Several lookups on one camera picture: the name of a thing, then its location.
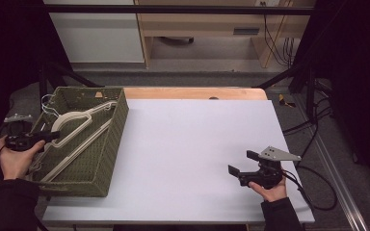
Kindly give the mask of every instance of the white tabletop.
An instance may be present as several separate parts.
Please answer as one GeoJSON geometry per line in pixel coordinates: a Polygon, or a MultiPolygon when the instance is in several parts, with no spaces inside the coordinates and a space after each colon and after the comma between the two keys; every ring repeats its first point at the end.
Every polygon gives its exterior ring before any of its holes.
{"type": "MultiPolygon", "coordinates": [[[[257,171],[246,151],[288,151],[268,100],[128,99],[109,194],[52,197],[43,220],[67,223],[252,223],[260,195],[240,187],[227,165],[257,171]]],[[[293,172],[292,162],[282,162],[293,172]]],[[[301,222],[314,217],[292,182],[301,222]]]]}

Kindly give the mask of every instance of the white panel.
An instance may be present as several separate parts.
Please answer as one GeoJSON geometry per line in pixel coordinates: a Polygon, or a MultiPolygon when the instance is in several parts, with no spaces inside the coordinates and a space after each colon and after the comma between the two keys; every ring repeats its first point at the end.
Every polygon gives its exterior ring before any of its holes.
{"type": "MultiPolygon", "coordinates": [[[[53,197],[43,220],[59,222],[250,223],[262,221],[260,195],[227,172],[258,170],[246,150],[288,151],[267,100],[127,100],[109,194],[53,197]]],[[[297,176],[292,162],[283,168],[297,176]]],[[[301,222],[314,216],[297,187],[287,190],[301,222]]]]}
{"type": "MultiPolygon", "coordinates": [[[[132,0],[44,0],[45,4],[133,5],[132,0]]],[[[72,63],[143,63],[133,13],[51,13],[72,63]]]]}

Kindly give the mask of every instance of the black sleeve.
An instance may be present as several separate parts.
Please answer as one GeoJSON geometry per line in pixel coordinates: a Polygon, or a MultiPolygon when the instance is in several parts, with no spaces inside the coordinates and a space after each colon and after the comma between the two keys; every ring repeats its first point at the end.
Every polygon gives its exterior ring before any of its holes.
{"type": "Polygon", "coordinates": [[[303,231],[296,211],[288,197],[261,204],[266,221],[265,231],[303,231]]]}
{"type": "Polygon", "coordinates": [[[0,182],[0,230],[38,230],[39,187],[25,180],[0,182]]]}

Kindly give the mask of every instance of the human hand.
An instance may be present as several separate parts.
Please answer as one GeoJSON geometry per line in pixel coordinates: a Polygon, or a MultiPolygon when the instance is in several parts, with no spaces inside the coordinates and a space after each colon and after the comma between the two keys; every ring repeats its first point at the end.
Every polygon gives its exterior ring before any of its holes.
{"type": "Polygon", "coordinates": [[[269,202],[273,202],[287,197],[285,176],[283,176],[283,178],[281,179],[280,182],[278,182],[277,185],[275,185],[269,190],[264,189],[263,187],[252,181],[249,182],[249,187],[251,187],[255,192],[259,193],[261,196],[263,196],[263,199],[269,202]]]}
{"type": "Polygon", "coordinates": [[[45,142],[39,141],[30,149],[17,152],[5,146],[5,137],[0,139],[0,162],[4,180],[23,179],[33,161],[35,154],[44,147],[45,142]]]}

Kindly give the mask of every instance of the olive green basket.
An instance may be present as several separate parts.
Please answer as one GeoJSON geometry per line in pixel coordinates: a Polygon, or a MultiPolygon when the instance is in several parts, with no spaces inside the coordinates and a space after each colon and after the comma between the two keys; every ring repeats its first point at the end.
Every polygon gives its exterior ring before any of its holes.
{"type": "MultiPolygon", "coordinates": [[[[50,196],[107,196],[113,175],[119,142],[128,115],[128,105],[123,89],[117,88],[56,88],[47,107],[52,112],[63,115],[68,112],[83,112],[97,105],[116,100],[116,107],[92,115],[92,123],[78,133],[64,146],[47,149],[41,161],[41,168],[35,172],[32,181],[40,185],[42,195],[50,196]],[[110,126],[93,141],[71,164],[69,164],[51,182],[40,180],[50,172],[68,154],[85,141],[109,119],[110,126]]],[[[57,117],[42,113],[36,122],[33,132],[51,130],[57,117]]],[[[60,129],[61,141],[79,127],[86,118],[73,119],[60,129]]]]}

